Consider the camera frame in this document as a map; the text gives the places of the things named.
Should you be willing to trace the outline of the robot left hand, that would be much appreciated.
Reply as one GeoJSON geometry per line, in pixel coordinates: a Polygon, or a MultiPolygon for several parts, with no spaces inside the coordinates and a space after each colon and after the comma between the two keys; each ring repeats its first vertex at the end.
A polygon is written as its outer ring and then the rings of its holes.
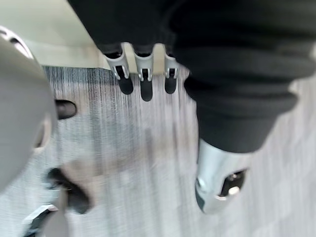
{"type": "Polygon", "coordinates": [[[72,0],[97,48],[110,58],[121,42],[136,55],[162,43],[189,70],[196,102],[195,194],[203,213],[221,210],[242,189],[251,155],[278,117],[291,111],[289,86],[316,70],[313,0],[72,0]]]}

